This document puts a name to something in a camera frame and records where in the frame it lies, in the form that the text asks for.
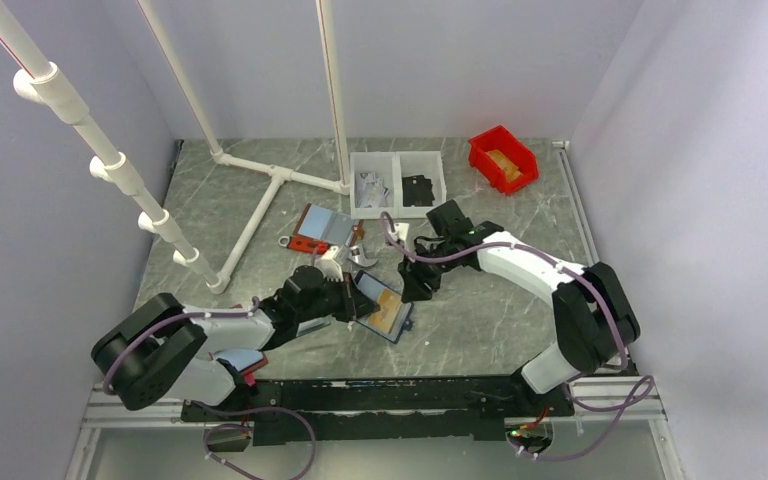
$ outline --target white wall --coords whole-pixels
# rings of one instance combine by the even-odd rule
[[[6,3],[162,195],[173,137],[101,6]],[[0,480],[59,479],[98,376],[90,349],[133,307],[150,239],[89,175],[80,137],[13,93],[17,69],[0,46]]]
[[[152,0],[220,137],[333,136],[313,0]],[[642,0],[335,0],[352,136],[570,138]],[[135,2],[106,2],[172,132],[200,138]]]
[[[646,1],[572,146],[689,477],[768,478],[768,0]]]

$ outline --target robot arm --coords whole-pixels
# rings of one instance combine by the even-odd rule
[[[405,284],[403,301],[431,298],[440,288],[443,273],[458,266],[505,278],[552,306],[557,341],[523,365],[517,374],[537,394],[545,394],[578,376],[593,373],[618,352],[605,312],[593,295],[574,277],[590,283],[605,300],[625,345],[640,336],[640,326],[613,269],[604,263],[584,267],[540,252],[491,222],[474,226],[450,200],[428,213],[438,235],[432,246],[415,243],[422,263],[405,257],[399,273]],[[459,255],[472,250],[472,253]]]
[[[164,396],[218,405],[244,382],[240,371],[263,358],[260,351],[327,326],[329,316],[349,322],[378,308],[348,274],[337,280],[302,266],[248,316],[240,309],[187,307],[169,293],[156,295],[99,340],[92,358],[107,374],[140,335],[166,319],[192,314],[158,329],[125,356],[111,385],[129,410]]]

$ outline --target wire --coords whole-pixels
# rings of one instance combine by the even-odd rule
[[[446,263],[451,262],[453,260],[457,260],[459,258],[463,258],[467,255],[471,255],[479,250],[485,249],[485,248],[496,248],[496,247],[507,247],[511,249],[517,249],[522,250],[528,253],[533,254],[534,256],[540,258],[541,260],[544,260],[546,263],[551,265],[552,267],[559,268],[560,272],[569,275],[575,281],[577,281],[579,284],[581,284],[585,289],[587,289],[588,292],[593,296],[593,298],[596,300],[596,303],[599,305],[599,308],[602,310],[603,315],[605,316],[605,320],[608,324],[608,329],[611,331],[611,337],[613,337],[614,344],[617,347],[617,352],[619,353],[620,357],[620,370],[625,370],[628,367],[628,358],[626,358],[624,352],[625,352],[625,344],[622,341],[622,337],[620,336],[619,329],[617,328],[617,323],[614,320],[614,315],[611,312],[611,309],[608,308],[608,304],[605,301],[604,297],[602,297],[602,294],[599,293],[599,291],[596,289],[596,287],[593,286],[592,283],[590,283],[586,278],[579,275],[577,272],[574,272],[573,270],[567,268],[562,263],[559,263],[559,261],[555,258],[553,258],[551,255],[547,254],[546,252],[539,250],[537,248],[532,247],[531,245],[526,245],[524,243],[512,243],[512,242],[487,242],[482,243],[481,245],[475,245],[472,247],[467,248],[466,250],[462,250],[458,253],[447,255],[444,257],[421,257],[419,255],[416,255],[414,253],[409,252],[406,248],[404,248],[401,244],[399,244],[398,241],[396,241],[391,232],[395,231],[395,227],[393,224],[393,217],[390,216],[387,212],[381,212],[381,224],[382,224],[382,231],[384,233],[384,240],[393,248],[398,250],[402,255],[407,257],[412,262],[422,262],[422,263],[431,263],[431,264],[439,264],[439,263]],[[568,381],[573,381],[578,378],[581,378],[583,375],[579,374],[575,377],[571,378]],[[639,396],[635,396],[637,393],[637,390],[643,385],[647,384],[646,390]],[[572,391],[569,389],[569,385],[564,383],[562,385],[562,388],[564,390],[564,393],[569,397],[569,399],[578,405],[581,408],[584,408],[586,410],[590,410],[593,412],[612,412],[616,411],[617,415],[614,417],[614,419],[611,421],[611,423],[608,425],[608,428],[605,429],[604,432],[602,432],[602,435],[599,436],[599,438],[596,439],[593,444],[591,444],[589,447],[585,448],[584,450],[573,454],[573,455],[564,455],[564,456],[552,456],[552,457],[546,457],[546,456],[538,456],[537,454],[534,455],[534,459],[539,460],[546,460],[546,461],[567,461],[567,460],[576,460],[578,458],[581,458],[593,450],[595,450],[599,445],[602,444],[602,442],[607,438],[607,436],[614,430],[614,428],[617,426],[617,423],[620,420],[620,417],[622,417],[622,414],[625,412],[625,409],[640,402],[643,400],[655,387],[655,379],[651,375],[646,375],[642,377],[634,386],[631,388],[631,391],[628,393],[628,396],[625,398],[625,401],[618,405],[612,405],[610,407],[592,407],[590,405],[585,404],[581,400],[575,398],[573,396]]]
[[[255,413],[283,413],[286,415],[290,415],[291,417],[295,418],[299,422],[301,422],[302,425],[304,425],[305,430],[307,430],[308,436],[310,436],[310,456],[308,457],[307,464],[305,464],[304,468],[302,468],[302,471],[297,473],[295,476],[291,477],[289,480],[299,480],[300,478],[307,475],[308,471],[310,471],[310,468],[313,466],[313,461],[316,459],[316,435],[313,433],[313,427],[310,425],[310,422],[307,421],[303,416],[299,415],[297,412],[294,412],[290,409],[284,408],[284,407],[259,407],[259,408],[250,408],[248,410],[240,410],[237,412],[225,412],[222,410],[217,410],[210,405],[205,405],[202,402],[193,402],[195,405],[198,405],[202,409],[204,409],[207,412],[210,412],[214,415],[219,415],[220,417],[237,417],[237,416],[243,416],[243,415],[251,415]],[[227,461],[226,459],[220,457],[219,455],[213,453],[210,451],[210,445],[209,440],[210,437],[215,434],[216,432],[220,430],[241,430],[245,431],[246,427],[236,424],[236,423],[222,423],[219,425],[216,425],[212,427],[210,430],[207,431],[207,433],[204,435],[204,452],[205,452],[205,458],[210,458],[211,460],[226,466],[230,468],[231,470],[239,473],[240,475],[249,478],[251,480],[264,480],[261,477],[258,477],[256,475],[253,475],[242,468],[238,467],[237,465]]]
[[[546,418],[546,415],[549,413],[549,405],[546,405],[543,407],[543,411],[540,412],[540,416],[537,417],[537,420],[531,422],[531,423],[524,423],[520,425],[520,430],[531,430],[532,428],[536,427],[537,425],[540,425],[540,422],[543,421],[544,418]]]
[[[637,393],[637,390],[643,386],[643,384],[647,384],[646,390],[643,391],[640,395],[635,395]],[[570,460],[578,460],[579,458],[589,454],[593,450],[596,450],[599,448],[599,445],[602,444],[602,442],[605,441],[606,438],[608,438],[608,435],[611,434],[611,432],[614,431],[614,429],[617,427],[617,424],[620,422],[620,418],[622,417],[622,414],[625,412],[625,409],[642,401],[644,398],[646,398],[647,395],[649,395],[649,392],[652,391],[652,389],[655,387],[655,379],[652,377],[652,375],[645,375],[640,378],[640,380],[637,381],[637,383],[634,384],[633,387],[631,387],[631,391],[628,392],[628,395],[625,397],[625,401],[619,405],[613,405],[611,407],[590,407],[586,406],[583,403],[576,402],[576,400],[573,400],[574,397],[570,396],[570,399],[576,402],[576,405],[581,406],[582,408],[586,408],[587,410],[591,411],[611,411],[616,410],[617,414],[614,416],[614,418],[611,420],[611,423],[608,424],[608,427],[605,428],[605,430],[602,432],[601,435],[599,435],[599,438],[597,438],[593,443],[590,444],[589,447],[585,448],[584,450],[573,453],[572,455],[534,455],[533,458],[535,460],[540,460],[543,462],[566,462]]]
[[[119,370],[119,368],[122,366],[122,363],[125,361],[125,358],[133,353],[133,351],[140,346],[143,342],[145,342],[149,337],[151,337],[154,333],[156,333],[158,330],[162,329],[163,327],[166,327],[168,325],[171,325],[175,322],[180,322],[183,320],[189,320],[191,318],[201,318],[205,317],[208,313],[210,314],[211,318],[246,318],[254,314],[258,309],[260,308],[260,299],[257,297],[252,297],[252,307],[249,310],[242,310],[239,312],[187,312],[182,313],[180,315],[175,315],[173,317],[166,318],[148,329],[146,329],[145,332],[143,332],[140,336],[138,336],[136,339],[134,339],[133,342],[131,342],[125,349],[122,351],[122,353],[119,354],[118,357],[116,357],[116,360],[113,361],[113,364],[110,365],[110,368],[107,370],[107,374],[104,376],[104,382],[102,383],[102,389],[105,393],[108,395],[114,395],[115,392],[113,391],[113,388],[111,386],[111,382],[113,381],[113,377],[116,375],[116,372]],[[241,416],[243,417],[243,422],[246,422],[248,420],[248,417],[255,413],[270,413],[270,412],[277,412],[277,413],[283,413],[286,415],[290,415],[291,417],[295,418],[299,422],[304,425],[305,429],[307,430],[308,435],[310,436],[311,441],[311,451],[310,451],[310,458],[307,461],[307,465],[302,469],[302,471],[290,478],[289,480],[298,480],[305,476],[307,472],[310,470],[310,467],[313,465],[313,460],[316,458],[316,435],[313,433],[313,427],[310,425],[310,422],[308,422],[304,417],[299,415],[298,413],[284,408],[284,407],[259,407],[259,408],[251,408],[248,410],[241,410],[239,412],[225,412],[222,410],[217,410],[209,405],[206,405],[202,402],[193,402],[194,404],[198,405],[202,409],[204,409],[207,412],[210,412],[214,415],[219,415],[221,417],[236,417]],[[252,475],[251,473],[243,470],[242,468],[234,465],[233,463],[225,460],[224,458],[220,457],[219,455],[216,455],[215,453],[210,451],[210,445],[208,441],[210,440],[210,437],[215,434],[216,432],[220,430],[240,430],[241,432],[250,432],[251,428],[249,428],[247,425],[241,425],[236,423],[223,423],[220,425],[216,425],[212,427],[210,430],[207,431],[207,433],[204,436],[204,450],[207,454],[205,458],[211,458],[215,462],[224,465],[231,470],[239,473],[240,475],[243,475],[244,477],[250,478],[251,480],[264,480],[258,476]]]
[[[104,375],[104,381],[101,384],[102,390],[108,395],[116,394],[116,392],[113,391],[111,383],[113,382],[113,377],[116,375],[116,372],[122,366],[122,363],[125,362],[125,358],[127,358],[128,355],[137,349],[137,347],[142,345],[143,342],[148,340],[149,337],[154,335],[163,327],[172,325],[175,322],[189,320],[191,318],[202,318],[205,317],[208,313],[212,318],[246,318],[254,314],[254,312],[256,312],[259,308],[260,299],[257,297],[252,297],[252,307],[249,310],[241,310],[239,312],[186,312],[157,322],[156,324],[148,327],[146,331],[143,332],[140,336],[135,338],[134,341],[125,347],[125,349],[122,350],[122,353],[116,357],[116,360],[113,361],[113,364],[110,365],[110,368],[107,369],[107,373]]]
[[[435,243],[435,242],[445,241],[446,237],[431,238],[431,237],[423,237],[422,235],[417,235],[416,237],[413,238],[414,243],[416,243],[417,240],[422,240],[423,242],[428,242],[428,243]]]
[[[559,263],[557,259],[549,255],[548,253],[540,249],[534,248],[531,245],[526,245],[524,243],[488,242],[488,243],[482,243],[481,245],[475,245],[475,246],[469,247],[466,250],[462,250],[452,255],[446,255],[444,257],[420,257],[419,255],[416,255],[414,253],[407,251],[405,247],[400,245],[392,237],[390,232],[394,231],[393,217],[391,217],[389,213],[381,212],[381,223],[382,223],[382,230],[384,232],[384,240],[388,244],[390,244],[391,247],[398,250],[402,255],[408,257],[412,262],[422,262],[422,263],[432,263],[432,264],[447,263],[453,260],[457,260],[459,258],[463,258],[467,255],[471,255],[485,248],[507,247],[507,248],[515,248],[517,250],[523,250],[525,252],[531,253],[534,256],[540,258],[541,260],[544,260],[546,263],[548,263],[552,267],[558,267],[560,265],[562,273],[565,273],[566,275],[569,275],[570,277],[575,279],[578,283],[584,286],[584,288],[587,289],[587,291],[590,292],[590,294],[596,299],[596,303],[599,305],[599,308],[602,310],[602,313],[605,315],[605,320],[607,320],[608,329],[611,331],[611,337],[613,337],[614,344],[617,346],[617,352],[620,353],[620,362],[621,362],[622,369],[625,370],[625,368],[628,367],[628,359],[625,357],[625,355],[622,354],[625,351],[625,345],[623,344],[622,337],[620,336],[620,331],[617,328],[617,322],[614,320],[614,315],[611,312],[611,309],[608,308],[608,303],[602,297],[602,294],[599,293],[599,291],[596,290],[596,287],[594,287],[593,284],[590,283],[586,278],[574,272],[573,270],[567,268],[565,265]]]

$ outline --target gray marble surface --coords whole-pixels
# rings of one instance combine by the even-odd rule
[[[586,262],[573,205],[552,143],[524,142],[538,158],[540,178],[506,197],[469,166],[463,138],[350,139],[352,151],[439,150],[449,198],[476,223],[490,220],[521,240],[571,261]],[[223,142],[234,156],[283,165],[337,179],[333,139],[256,139]],[[165,206],[190,241],[219,269],[266,190],[266,175],[213,163],[204,142],[185,142]],[[203,307],[247,305],[269,296],[309,256],[277,244],[289,235],[307,203],[349,212],[348,197],[307,185],[281,187],[225,293],[211,294],[204,282],[172,263],[173,249],[155,239],[137,304],[159,292]],[[427,220],[411,220],[412,234],[433,236]],[[377,221],[367,221],[364,246],[379,258],[371,274],[397,290],[400,257],[384,247]],[[511,373],[546,348],[554,336],[551,309],[501,278],[459,269],[443,277],[434,299],[415,305],[414,328],[392,344],[362,326],[334,322],[268,353],[262,378],[474,375]]]

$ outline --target white plastic tray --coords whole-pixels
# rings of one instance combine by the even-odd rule
[[[443,159],[440,152],[353,152],[349,156],[351,174],[352,218],[376,219],[381,212],[390,212],[393,218],[425,218],[432,208],[446,201],[446,181],[443,178]],[[386,207],[358,208],[355,191],[355,172],[376,172],[390,189]],[[434,202],[430,207],[406,207],[402,194],[402,177],[424,175],[431,180]]]

